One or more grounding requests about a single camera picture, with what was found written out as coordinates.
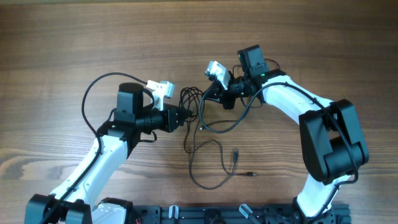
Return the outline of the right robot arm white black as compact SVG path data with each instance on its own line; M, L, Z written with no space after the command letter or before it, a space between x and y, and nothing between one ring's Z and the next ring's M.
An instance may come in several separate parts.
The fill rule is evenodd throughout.
M217 61L205 75L213 83L204 98L214 98L226 110L239 97L257 98L280 109L299 125L302 157L308 170L303 190L294 200L297 221L314 223L331 213L331 203L343 185L358 181L369 151L352 102L322 98L296 84L280 68L270 69L259 45L238 51L243 75L234 77Z

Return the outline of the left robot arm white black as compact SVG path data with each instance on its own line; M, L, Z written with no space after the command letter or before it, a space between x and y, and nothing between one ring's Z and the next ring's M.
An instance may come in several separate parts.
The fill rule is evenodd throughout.
M192 114L164 103L174 84L149 80L145 86L122 83L117 104L98 128L85 158L49 195L35 194L25 210L25 223L139 223L132 202L97 198L115 170L130 156L143 133L171 133Z

